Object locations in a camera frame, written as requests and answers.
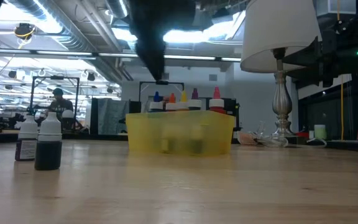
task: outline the bottle label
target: bottle label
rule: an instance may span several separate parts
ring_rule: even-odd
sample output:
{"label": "bottle label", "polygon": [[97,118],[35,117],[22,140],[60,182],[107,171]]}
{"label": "bottle label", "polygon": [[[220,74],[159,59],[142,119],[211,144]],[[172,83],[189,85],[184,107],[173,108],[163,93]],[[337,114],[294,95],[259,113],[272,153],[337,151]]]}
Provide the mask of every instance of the bottle label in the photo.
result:
{"label": "bottle label", "polygon": [[21,140],[17,142],[16,148],[20,151],[20,159],[34,159],[37,140]]}

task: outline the purple bottle cap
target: purple bottle cap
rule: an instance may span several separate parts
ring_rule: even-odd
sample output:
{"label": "purple bottle cap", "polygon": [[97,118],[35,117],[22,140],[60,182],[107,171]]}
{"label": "purple bottle cap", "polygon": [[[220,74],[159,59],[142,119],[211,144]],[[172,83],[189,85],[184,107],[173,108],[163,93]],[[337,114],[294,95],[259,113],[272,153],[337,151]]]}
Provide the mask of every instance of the purple bottle cap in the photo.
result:
{"label": "purple bottle cap", "polygon": [[192,100],[198,100],[197,88],[194,88],[193,93],[191,94],[191,99]]}

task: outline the person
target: person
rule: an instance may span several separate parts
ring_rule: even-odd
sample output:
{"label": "person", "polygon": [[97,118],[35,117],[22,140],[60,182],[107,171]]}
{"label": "person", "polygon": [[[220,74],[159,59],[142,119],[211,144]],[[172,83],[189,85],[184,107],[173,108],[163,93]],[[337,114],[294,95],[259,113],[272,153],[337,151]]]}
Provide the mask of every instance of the person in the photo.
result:
{"label": "person", "polygon": [[53,100],[48,107],[48,110],[51,112],[56,112],[57,117],[60,119],[62,117],[62,113],[65,110],[73,109],[73,103],[70,100],[66,100],[63,98],[63,90],[61,88],[56,88],[52,92],[55,100]]}

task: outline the lamp stand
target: lamp stand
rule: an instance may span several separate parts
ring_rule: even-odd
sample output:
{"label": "lamp stand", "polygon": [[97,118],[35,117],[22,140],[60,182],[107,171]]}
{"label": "lamp stand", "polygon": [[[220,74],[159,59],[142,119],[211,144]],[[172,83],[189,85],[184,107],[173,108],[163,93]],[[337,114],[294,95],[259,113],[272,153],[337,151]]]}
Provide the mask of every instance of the lamp stand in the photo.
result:
{"label": "lamp stand", "polygon": [[276,92],[273,100],[273,111],[277,114],[278,121],[275,122],[277,130],[273,136],[294,136],[291,131],[291,122],[288,121],[288,114],[292,111],[292,101],[287,90],[287,75],[283,71],[282,58],[285,56],[285,49],[274,49],[273,54],[277,59],[277,72],[274,74],[276,79]]}

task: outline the green cup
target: green cup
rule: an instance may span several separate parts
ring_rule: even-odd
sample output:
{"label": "green cup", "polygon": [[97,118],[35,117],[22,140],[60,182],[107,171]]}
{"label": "green cup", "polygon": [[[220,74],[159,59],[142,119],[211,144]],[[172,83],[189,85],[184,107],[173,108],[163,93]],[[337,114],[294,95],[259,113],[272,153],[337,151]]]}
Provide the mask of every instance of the green cup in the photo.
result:
{"label": "green cup", "polygon": [[327,139],[326,126],[323,124],[316,124],[314,126],[314,138]]}

